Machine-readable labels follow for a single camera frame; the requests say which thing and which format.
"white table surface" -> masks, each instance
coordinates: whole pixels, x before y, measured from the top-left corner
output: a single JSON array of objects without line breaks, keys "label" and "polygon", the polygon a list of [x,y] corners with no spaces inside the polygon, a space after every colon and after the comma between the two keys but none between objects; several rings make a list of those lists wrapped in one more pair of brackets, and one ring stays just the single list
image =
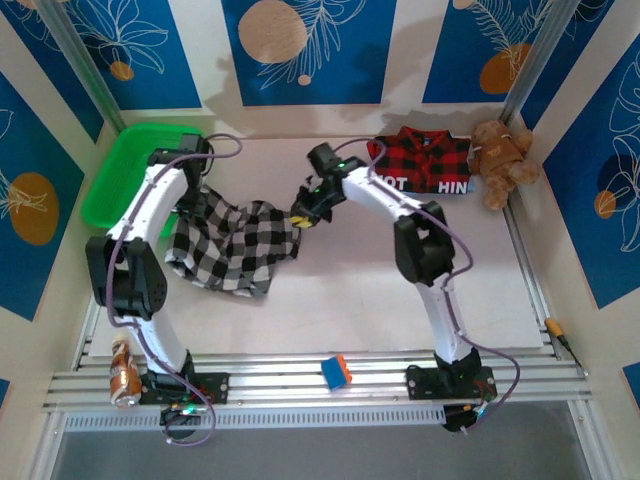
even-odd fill
[{"label": "white table surface", "polygon": [[[331,139],[337,146],[346,139]],[[311,174],[306,154],[322,140],[247,140],[240,156],[217,160],[207,182],[227,200],[261,199],[288,209]],[[218,151],[231,148],[223,142]],[[364,144],[343,156],[368,159]],[[444,208],[476,266],[457,277],[463,321],[475,341],[498,348],[539,348],[539,328],[504,216],[480,193],[425,195]],[[164,259],[166,243],[157,251]],[[456,266],[466,262],[456,250]],[[357,204],[334,208],[331,224],[304,231],[295,261],[277,266],[266,298],[203,290],[167,266],[165,308],[192,353],[315,353],[433,348],[422,301],[395,266],[392,225]],[[115,335],[102,309],[90,355],[111,353]]]}]

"plaid shirt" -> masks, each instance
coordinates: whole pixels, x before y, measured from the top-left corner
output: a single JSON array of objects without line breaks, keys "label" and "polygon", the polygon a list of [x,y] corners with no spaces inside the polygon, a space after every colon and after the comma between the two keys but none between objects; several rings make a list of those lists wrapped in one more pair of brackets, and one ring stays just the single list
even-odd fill
[{"label": "plaid shirt", "polygon": [[[378,175],[403,192],[467,193],[469,179],[468,138],[453,138],[447,130],[421,131],[402,127],[397,135],[376,137],[387,146],[376,164]],[[375,158],[380,145],[367,143]]]}]

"blue block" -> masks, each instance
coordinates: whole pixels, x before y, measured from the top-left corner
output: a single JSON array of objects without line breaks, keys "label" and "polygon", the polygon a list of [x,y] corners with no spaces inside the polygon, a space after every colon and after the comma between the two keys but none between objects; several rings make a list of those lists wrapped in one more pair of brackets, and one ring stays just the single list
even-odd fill
[{"label": "blue block", "polygon": [[351,381],[351,375],[346,369],[344,359],[342,362],[338,357],[331,357],[321,363],[322,373],[324,375],[330,390],[344,387]]}]

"cable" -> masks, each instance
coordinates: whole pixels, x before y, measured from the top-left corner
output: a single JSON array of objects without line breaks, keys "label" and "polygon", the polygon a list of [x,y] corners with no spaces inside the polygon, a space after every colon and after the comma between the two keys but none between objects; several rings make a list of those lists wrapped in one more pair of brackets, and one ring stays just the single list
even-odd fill
[{"label": "cable", "polygon": [[176,374],[169,365],[167,365],[165,362],[163,362],[162,360],[160,360],[158,358],[158,356],[149,347],[149,344],[147,343],[147,340],[144,338],[144,335],[142,334],[142,331],[140,330],[140,325],[138,324],[137,321],[133,321],[133,322],[118,322],[118,321],[116,321],[115,314],[114,314],[114,305],[113,305],[113,277],[114,277],[114,274],[115,274],[115,268],[116,268],[116,263],[117,263],[117,259],[118,259],[118,254],[120,253],[120,250],[122,249],[122,244],[124,243],[124,239],[126,238],[127,233],[129,233],[129,230],[131,230],[131,228],[133,226],[133,222],[134,222],[136,216],[138,215],[138,213],[140,212],[140,209],[142,208],[142,205],[144,204],[145,200],[147,199],[147,197],[149,196],[151,191],[155,188],[155,186],[158,183],[158,181],[169,170],[171,170],[176,165],[178,165],[178,164],[180,164],[182,162],[185,162],[187,160],[210,159],[210,160],[213,161],[213,159],[215,159],[215,158],[230,158],[230,157],[234,157],[234,156],[238,155],[242,151],[242,143],[240,142],[240,139],[238,139],[234,135],[230,135],[230,134],[227,134],[227,133],[214,133],[213,135],[209,135],[208,137],[205,137],[205,140],[210,140],[210,139],[213,139],[213,138],[229,138],[229,139],[233,140],[234,142],[236,142],[236,144],[238,145],[238,148],[232,153],[224,153],[224,154],[190,153],[190,154],[182,155],[182,156],[170,161],[169,163],[167,163],[158,172],[158,174],[155,177],[153,177],[152,181],[147,185],[147,187],[140,194],[140,198],[138,198],[138,201],[136,202],[136,204],[134,205],[133,209],[131,210],[131,214],[129,215],[129,218],[126,219],[125,226],[122,228],[122,232],[120,233],[120,236],[116,240],[115,246],[113,247],[113,252],[111,252],[111,258],[109,259],[109,266],[107,268],[107,288],[106,288],[106,302],[105,303],[106,303],[106,307],[107,307],[107,317],[109,319],[109,323],[111,323],[111,325],[113,327],[115,327],[115,328],[123,328],[123,327],[131,327],[131,328],[133,328],[135,330],[135,332],[136,332],[136,336],[138,338],[138,343],[140,344],[140,347],[144,351],[144,353],[147,356],[147,358],[153,360],[160,368],[162,368],[165,371],[165,373],[167,375],[169,375],[175,381],[177,381],[178,383],[182,384],[186,389],[192,391],[195,395],[197,395],[198,398],[200,398],[200,400],[202,400],[202,403],[204,405],[206,405],[207,408],[209,409],[209,411],[211,412],[211,416],[212,416],[211,428],[209,429],[207,434],[203,438],[201,438],[199,440],[195,440],[195,441],[192,441],[192,442],[183,442],[183,441],[176,440],[173,437],[171,437],[171,435],[169,434],[169,425],[167,425],[167,428],[165,428],[165,431],[164,431],[165,436],[167,437],[167,443],[170,443],[170,444],[173,444],[173,445],[178,445],[180,447],[195,447],[197,445],[202,445],[203,443],[208,441],[209,438],[211,438],[211,435],[213,435],[213,431],[215,430],[215,427],[216,427],[216,413],[215,413],[215,411],[213,409],[213,405],[209,401],[209,399],[204,394],[202,394],[202,392],[200,392],[200,390],[198,390],[193,384],[191,384],[191,382],[189,382],[188,380],[182,378],[180,375]]},{"label": "cable", "polygon": [[[352,143],[365,142],[365,141],[366,142],[373,141],[373,142],[377,143],[380,146],[380,152],[371,161],[371,163],[369,164],[369,167],[367,169],[367,178],[371,179],[372,176],[374,176],[374,175],[377,176],[377,173],[374,170],[374,167],[375,167],[376,163],[378,163],[384,157],[385,153],[387,152],[387,146],[384,143],[382,143],[377,138],[356,138],[356,139],[349,140],[349,141],[344,142],[343,144],[339,145],[335,149],[335,151],[337,152],[341,148],[346,147],[347,145],[351,145]],[[475,263],[474,260],[473,260],[473,255],[471,254],[471,250],[469,250],[469,247],[467,247],[467,245],[464,243],[462,238],[460,238],[453,230],[451,230],[448,225],[445,225],[444,223],[442,223],[440,220],[438,220],[433,215],[429,214],[428,212],[425,212],[424,210],[420,210],[420,209],[414,207],[410,203],[406,203],[404,201],[404,196],[401,195],[395,188],[393,188],[390,185],[388,185],[386,182],[381,182],[381,184],[379,182],[376,182],[373,185],[375,185],[377,188],[383,190],[385,193],[387,193],[389,196],[394,198],[400,204],[404,204],[405,206],[409,207],[414,212],[422,215],[427,220],[429,220],[430,222],[434,223],[438,228],[440,228],[447,235],[449,235],[458,244],[458,246],[462,249],[462,251],[467,256],[468,264],[465,265],[464,267],[459,268],[458,270],[455,270],[455,271],[451,272],[449,274],[449,276],[447,276],[445,281],[442,283],[442,287],[441,287],[442,291],[444,292],[444,298],[445,298],[445,302],[447,304],[447,310],[449,312],[449,317],[451,318],[451,322],[453,323],[453,327],[454,327],[454,329],[456,331],[456,335],[458,335],[458,338],[460,338],[462,341],[466,342],[467,344],[471,345],[472,347],[474,347],[474,348],[476,348],[478,350],[482,350],[482,351],[491,353],[492,355],[497,355],[499,357],[502,357],[502,358],[510,361],[513,364],[513,366],[515,367],[516,375],[515,375],[515,378],[513,380],[513,383],[511,384],[511,386],[507,389],[507,391],[500,398],[500,400],[498,400],[496,402],[494,408],[489,410],[484,416],[482,416],[480,419],[478,419],[476,421],[476,423],[474,425],[472,425],[468,430],[476,428],[483,421],[485,421],[487,419],[487,417],[491,416],[491,414],[493,412],[498,410],[504,404],[504,402],[507,401],[507,399],[511,396],[513,391],[516,389],[516,387],[518,386],[518,382],[520,382],[520,364],[518,363],[518,361],[513,356],[509,355],[508,353],[505,353],[505,352],[503,352],[501,350],[498,350],[496,348],[491,348],[491,347],[486,347],[484,345],[480,345],[480,344],[474,342],[473,340],[471,340],[469,337],[467,337],[463,333],[461,333],[462,329],[460,327],[460,323],[458,322],[458,318],[456,317],[456,314],[455,314],[455,312],[453,310],[453,302],[451,300],[451,296],[450,296],[449,290],[447,289],[447,286],[449,285],[451,280],[453,280],[455,277],[457,277],[458,275],[461,275],[461,274],[471,270],[471,268],[473,268],[473,265]]]}]

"gray floor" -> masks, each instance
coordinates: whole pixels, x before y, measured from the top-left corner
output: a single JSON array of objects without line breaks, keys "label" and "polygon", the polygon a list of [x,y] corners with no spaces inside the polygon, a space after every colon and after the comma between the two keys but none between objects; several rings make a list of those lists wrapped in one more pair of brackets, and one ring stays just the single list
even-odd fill
[{"label": "gray floor", "polygon": [[66,434],[56,480],[588,479],[562,403],[508,404],[468,437],[439,426],[219,430],[202,447],[158,432]]}]

